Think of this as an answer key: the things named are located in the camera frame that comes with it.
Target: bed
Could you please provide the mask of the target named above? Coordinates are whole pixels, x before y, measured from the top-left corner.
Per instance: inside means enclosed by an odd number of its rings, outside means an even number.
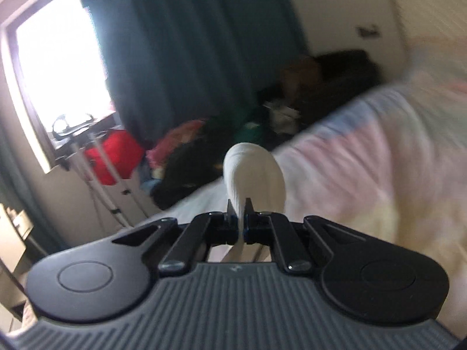
[[[285,214],[315,214],[422,252],[450,293],[440,321],[467,335],[467,0],[394,0],[410,66],[274,151]],[[223,180],[154,218],[225,210]]]

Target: wall outlet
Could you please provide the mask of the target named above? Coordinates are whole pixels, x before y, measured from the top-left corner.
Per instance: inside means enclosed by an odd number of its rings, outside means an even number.
[[[363,39],[381,38],[381,32],[378,25],[371,24],[367,26],[357,26],[357,34]]]

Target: bright window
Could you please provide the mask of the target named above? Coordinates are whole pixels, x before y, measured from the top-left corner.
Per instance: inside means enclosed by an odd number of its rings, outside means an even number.
[[[73,126],[85,113],[99,121],[114,112],[93,23],[80,0],[46,1],[23,18],[13,37],[23,99],[48,138],[60,115]]]

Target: dark teal curtain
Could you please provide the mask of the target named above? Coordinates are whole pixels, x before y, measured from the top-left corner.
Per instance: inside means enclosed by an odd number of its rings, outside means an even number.
[[[256,104],[307,53],[289,0],[82,0],[125,127],[153,143],[180,123]]]
[[[29,186],[18,167],[11,148],[0,127],[0,202],[17,212],[25,210],[34,224],[31,233],[48,253],[65,250],[68,245],[50,225],[37,204]]]

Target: black plastic mount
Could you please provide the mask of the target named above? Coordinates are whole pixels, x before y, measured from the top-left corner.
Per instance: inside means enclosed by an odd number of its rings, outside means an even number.
[[[162,280],[184,280],[211,265],[203,263],[211,247],[238,236],[230,203],[226,213],[189,224],[160,219],[43,259],[29,273],[27,293],[39,317],[105,323],[140,306]],[[247,199],[243,237],[269,246],[282,275],[312,282],[329,306],[361,323],[401,327],[436,318],[448,293],[447,275],[430,258],[321,217],[293,223],[255,212]]]

